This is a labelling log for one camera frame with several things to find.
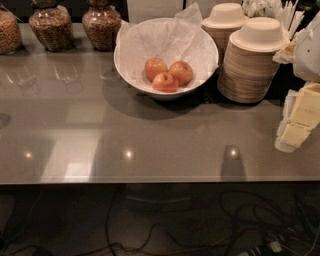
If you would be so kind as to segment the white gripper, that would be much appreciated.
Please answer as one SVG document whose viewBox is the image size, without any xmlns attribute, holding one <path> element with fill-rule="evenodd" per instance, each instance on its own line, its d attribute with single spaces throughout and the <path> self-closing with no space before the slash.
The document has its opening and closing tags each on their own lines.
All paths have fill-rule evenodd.
<svg viewBox="0 0 320 256">
<path fill-rule="evenodd" d="M 300 147 L 320 123 L 320 84 L 306 82 L 298 91 L 289 90 L 285 97 L 282 120 L 279 123 L 274 146 L 292 153 Z"/>
</svg>

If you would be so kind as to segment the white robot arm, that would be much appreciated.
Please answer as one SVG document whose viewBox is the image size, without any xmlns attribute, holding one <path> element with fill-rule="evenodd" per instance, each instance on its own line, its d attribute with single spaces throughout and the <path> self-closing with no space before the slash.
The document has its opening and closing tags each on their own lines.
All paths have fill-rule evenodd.
<svg viewBox="0 0 320 256">
<path fill-rule="evenodd" d="M 291 153 L 320 124 L 320 13 L 273 60 L 291 63 L 294 75 L 305 81 L 298 91 L 288 91 L 276 133 L 275 148 Z"/>
</svg>

